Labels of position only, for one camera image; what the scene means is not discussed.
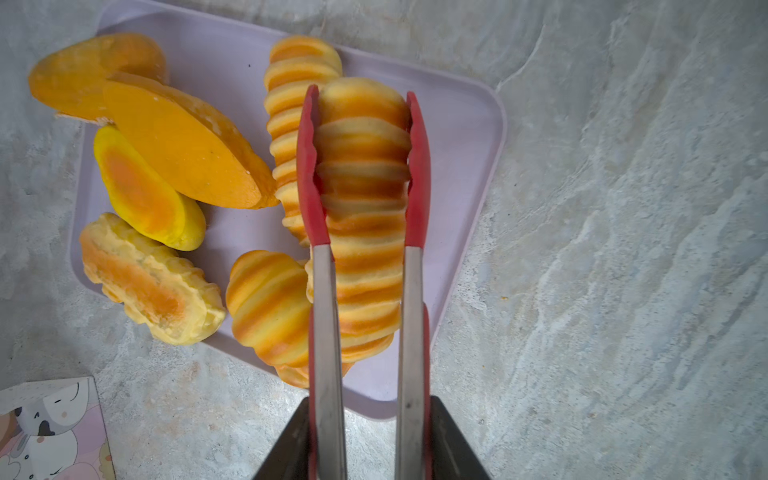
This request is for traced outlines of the red steel kitchen tongs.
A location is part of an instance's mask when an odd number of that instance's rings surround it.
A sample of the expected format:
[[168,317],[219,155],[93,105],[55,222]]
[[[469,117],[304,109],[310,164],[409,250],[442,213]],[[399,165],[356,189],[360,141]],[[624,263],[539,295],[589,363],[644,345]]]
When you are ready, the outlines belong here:
[[[347,457],[335,263],[316,175],[318,154],[314,135],[320,120],[318,97],[318,87],[310,86],[298,130],[296,163],[300,210],[314,266],[314,300],[309,317],[308,464],[312,479],[344,479]],[[411,115],[408,127],[412,142],[408,156],[411,183],[405,212],[395,476],[429,479],[432,476],[430,323],[423,301],[423,249],[430,213],[431,156],[416,94],[408,92],[406,102]]]

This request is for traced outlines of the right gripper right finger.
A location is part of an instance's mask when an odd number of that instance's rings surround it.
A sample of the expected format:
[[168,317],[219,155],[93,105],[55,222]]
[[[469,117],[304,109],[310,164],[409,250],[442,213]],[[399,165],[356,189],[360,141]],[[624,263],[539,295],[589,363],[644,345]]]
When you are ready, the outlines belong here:
[[428,478],[432,480],[490,480],[442,400],[430,397]]

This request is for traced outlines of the white cartoon paper bag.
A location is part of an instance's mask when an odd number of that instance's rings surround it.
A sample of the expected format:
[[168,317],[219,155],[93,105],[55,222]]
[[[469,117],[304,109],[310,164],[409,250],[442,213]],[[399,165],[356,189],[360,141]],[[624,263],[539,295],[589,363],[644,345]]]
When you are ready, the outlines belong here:
[[26,382],[1,391],[1,477],[116,477],[92,377]]

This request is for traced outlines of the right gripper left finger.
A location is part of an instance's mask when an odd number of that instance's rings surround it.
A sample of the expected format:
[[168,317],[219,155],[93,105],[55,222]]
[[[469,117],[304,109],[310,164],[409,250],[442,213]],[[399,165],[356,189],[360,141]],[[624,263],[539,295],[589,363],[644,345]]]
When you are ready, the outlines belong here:
[[253,480],[308,480],[310,399],[298,405]]

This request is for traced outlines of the striped long bread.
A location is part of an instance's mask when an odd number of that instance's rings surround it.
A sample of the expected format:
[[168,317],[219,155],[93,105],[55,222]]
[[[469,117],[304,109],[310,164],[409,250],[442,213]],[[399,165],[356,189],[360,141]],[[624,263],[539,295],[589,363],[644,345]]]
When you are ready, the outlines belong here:
[[308,36],[290,36],[274,44],[264,74],[264,108],[269,116],[270,154],[275,160],[272,176],[276,198],[284,210],[282,225],[303,247],[309,240],[302,220],[296,173],[298,128],[306,92],[343,76],[338,52],[325,41]]
[[386,350],[401,324],[410,111],[396,90],[360,77],[321,87],[316,106],[341,358],[353,364]]

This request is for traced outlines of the striped round bun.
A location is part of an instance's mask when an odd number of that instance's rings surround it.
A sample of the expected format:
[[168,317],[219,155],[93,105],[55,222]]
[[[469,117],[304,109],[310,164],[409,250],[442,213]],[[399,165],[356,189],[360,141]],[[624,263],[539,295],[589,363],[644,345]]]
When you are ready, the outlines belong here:
[[308,276],[302,264],[278,252],[241,255],[230,272],[226,305],[232,333],[273,367],[309,363]]

